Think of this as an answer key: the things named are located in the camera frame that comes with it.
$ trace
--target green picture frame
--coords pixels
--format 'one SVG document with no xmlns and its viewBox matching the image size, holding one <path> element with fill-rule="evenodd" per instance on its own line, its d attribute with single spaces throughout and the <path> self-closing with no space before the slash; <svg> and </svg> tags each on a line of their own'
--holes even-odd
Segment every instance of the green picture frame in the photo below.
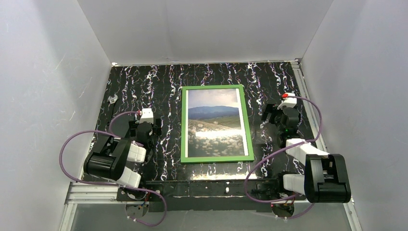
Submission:
<svg viewBox="0 0 408 231">
<path fill-rule="evenodd" d="M 194 95 L 199 95 L 201 93 L 198 93 L 197 91 L 194 91 L 194 94 L 190 93 L 190 95 L 191 95 L 190 98 L 191 99 L 190 99 L 190 102 L 189 102 L 189 99 L 188 99 L 189 98 L 189 92 L 192 91 L 192 90 L 217 90 L 217 91 L 207 91 L 206 94 L 208 95 L 211 92 L 228 92 L 228 94 L 230 94 L 232 92 L 231 90 L 233 90 L 233 89 L 236 89 L 235 91 L 237 92 L 236 102 L 233 102 L 233 103 L 234 103 L 234 106 L 237 107 L 236 110 L 238 110 L 238 112 L 239 112 L 239 120 L 240 120 L 239 124 L 238 124 L 239 127 L 238 128 L 231 128 L 231 130 L 226 130 L 226 131 L 217 130 L 217 131 L 209 131 L 209 132 L 207 132 L 207 131 L 206 132 L 200 131 L 200 132 L 201 132 L 201 134 L 210 133 L 211 136 L 213 136 L 214 133 L 217 133 L 217 135 L 218 134 L 224 134 L 225 135 L 226 133 L 229 132 L 230 137 L 234 137 L 235 139 L 237 139 L 237 142 L 227 141 L 229 149 L 228 148 L 224 149 L 224 151 L 222 151 L 221 153 L 225 154 L 225 155 L 221 154 L 221 156 L 219 156 L 220 150 L 212 149 L 211 144 L 209 145 L 209 147 L 202 146 L 203 148 L 200 148 L 200 149 L 190 148 L 190 150 L 189 150 L 189 146 L 192 147 L 192 144 L 189 145 L 189 135 L 191 135 L 191 134 L 189 134 L 189 121 L 190 121 L 190 126 L 192 126 L 192 124 L 194 124 L 194 123 L 197 124 L 197 121 L 196 120 L 189 120 L 188 116 L 190 116 L 190 117 L 192 117 L 192 116 L 202 116 L 199 112 L 197 113 L 197 111 L 199 111 L 199 110 L 197 110 L 197 108 L 216 108 L 217 107 L 217 110 L 222 110 L 222 112 L 212 112 L 213 114 L 211 114 L 210 116 L 214 116 L 214 113 L 228 113 L 228 112 L 224 112 L 225 108 L 226 108 L 226 110 L 231 110 L 231 109 L 228 109 L 228 108 L 234 108 L 234 107 L 230 107 L 230 106 L 214 106 L 214 107 L 190 108 L 190 106 L 192 106 L 191 104 L 194 104 L 194 102 L 195 102 L 193 100 L 193 99 L 195 99 Z M 216 104 L 216 105 L 220 104 L 219 101 L 223 101 L 223 99 L 227 99 L 227 98 L 231 99 L 233 101 L 234 99 L 232 97 L 228 97 L 229 96 L 228 94 L 227 95 L 226 94 L 220 94 L 221 99 L 217 100 L 217 103 L 214 103 L 214 104 Z M 181 108 L 181 115 L 182 115 L 182 119 L 181 119 L 181 163 L 182 164 L 240 162 L 240 161 L 251 162 L 251 161 L 254 161 L 254 151 L 253 151 L 253 147 L 252 147 L 251 132 L 250 132 L 250 129 L 249 129 L 248 114 L 247 114 L 247 111 L 246 111 L 246 104 L 245 104 L 243 85 L 186 86 L 186 87 L 182 87 L 181 100 L 182 100 L 182 108 Z M 230 117 L 234 118 L 235 125 L 237 125 L 235 114 L 233 116 L 230 116 Z M 211 126 L 211 127 L 226 128 L 226 126 L 218 125 L 217 121 L 214 121 L 212 123 L 206 123 L 206 122 L 202 123 L 201 121 L 202 120 L 198 121 L 198 124 L 197 124 L 198 126 L 200 126 L 200 125 L 203 126 L 203 124 L 204 124 L 204 126 L 210 126 L 210 125 L 213 125 L 213 123 L 214 123 L 214 126 Z M 194 137 L 195 138 L 197 138 L 196 135 L 198 135 L 198 132 L 194 132 Z M 240 146 L 240 144 L 241 144 L 240 139 L 241 138 L 242 138 L 242 146 L 243 146 L 242 151 L 241 151 L 241 148 L 240 148 L 241 147 Z M 239 151 L 238 152 L 235 152 L 235 151 L 231 152 L 230 151 L 229 153 L 227 153 L 227 150 L 230 150 L 232 148 L 237 148 Z M 192 149 L 194 149 L 195 151 L 205 150 L 207 154 L 209 153 L 207 150 L 210 150 L 210 152 L 218 151 L 218 153 L 217 153 L 218 156 L 205 156 L 205 155 L 204 156 L 196 156 L 196 155 L 194 155 L 194 152 L 192 151 Z"/>
</svg>

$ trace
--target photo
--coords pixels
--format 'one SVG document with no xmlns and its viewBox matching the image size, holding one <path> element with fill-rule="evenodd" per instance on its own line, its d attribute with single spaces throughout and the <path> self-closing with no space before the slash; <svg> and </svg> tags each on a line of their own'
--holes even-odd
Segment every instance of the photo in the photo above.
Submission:
<svg viewBox="0 0 408 231">
<path fill-rule="evenodd" d="M 186 157 L 247 156 L 238 88 L 187 90 Z"/>
</svg>

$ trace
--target framed photo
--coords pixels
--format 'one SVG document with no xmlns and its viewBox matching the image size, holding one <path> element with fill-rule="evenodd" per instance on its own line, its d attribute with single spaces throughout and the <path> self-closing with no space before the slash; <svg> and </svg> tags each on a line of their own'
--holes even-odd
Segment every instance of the framed photo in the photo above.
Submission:
<svg viewBox="0 0 408 231">
<path fill-rule="evenodd" d="M 253 161 L 243 85 L 182 88 L 181 162 Z"/>
</svg>

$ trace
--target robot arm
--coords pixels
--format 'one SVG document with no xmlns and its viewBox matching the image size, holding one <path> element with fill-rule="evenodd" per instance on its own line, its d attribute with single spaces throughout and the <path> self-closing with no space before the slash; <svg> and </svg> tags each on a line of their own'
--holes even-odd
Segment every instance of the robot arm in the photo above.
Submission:
<svg viewBox="0 0 408 231">
<path fill-rule="evenodd" d="M 126 161 L 143 163 L 146 154 L 153 152 L 153 135 L 160 136 L 161 120 L 153 124 L 153 112 L 142 109 L 140 120 L 129 122 L 129 136 L 132 139 L 100 136 L 84 163 L 84 172 L 99 178 L 113 180 L 120 185 L 139 187 L 141 175 L 126 167 Z"/>
<path fill-rule="evenodd" d="M 279 147 L 304 142 L 286 150 L 305 165 L 305 174 L 283 172 L 280 174 L 281 190 L 292 191 L 306 196 L 312 203 L 350 201 L 351 191 L 343 156 L 321 151 L 297 134 L 300 113 L 296 110 L 297 99 L 293 93 L 282 95 L 280 104 L 268 104 L 262 120 L 275 124 L 278 129 Z"/>
<path fill-rule="evenodd" d="M 146 149 L 132 144 L 129 139 L 117 140 L 113 136 L 101 136 L 85 159 L 84 172 L 137 188 L 141 176 L 126 167 L 126 161 L 142 163 L 145 156 Z"/>
<path fill-rule="evenodd" d="M 286 141 L 286 146 L 300 142 L 305 140 L 290 139 Z M 305 195 L 311 203 L 350 201 L 350 185 L 343 156 L 321 151 L 310 143 L 288 149 L 286 153 L 305 165 L 304 175 L 283 175 L 286 190 Z"/>
</svg>

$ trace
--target floor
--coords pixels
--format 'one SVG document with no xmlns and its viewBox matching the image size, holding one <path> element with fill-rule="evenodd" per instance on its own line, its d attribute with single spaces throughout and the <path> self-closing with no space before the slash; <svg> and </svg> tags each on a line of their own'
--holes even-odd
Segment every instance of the floor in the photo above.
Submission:
<svg viewBox="0 0 408 231">
<path fill-rule="evenodd" d="M 181 164 L 181 87 L 228 84 L 244 86 L 255 161 Z M 299 94 L 291 64 L 288 62 L 113 67 L 96 129 L 107 130 L 107 122 L 118 113 L 151 107 L 154 116 L 161 118 L 163 125 L 163 134 L 156 146 L 157 153 L 144 166 L 129 163 L 128 167 L 142 174 L 146 181 L 162 183 L 239 180 L 244 179 L 257 162 L 278 148 L 273 142 L 274 126 L 261 121 L 261 115 L 267 103 L 280 100 L 280 95 L 285 92 Z M 119 100 L 113 107 L 107 99 L 114 94 Z M 299 102 L 298 110 L 302 115 L 300 135 L 310 139 L 313 135 L 302 102 Z M 114 133 L 124 135 L 129 119 L 130 116 L 120 118 L 113 125 Z M 268 179 L 282 171 L 303 170 L 297 160 L 281 154 L 258 169 L 254 178 Z M 84 179 L 98 180 L 87 175 Z M 188 191 L 179 194 L 189 196 Z"/>
</svg>

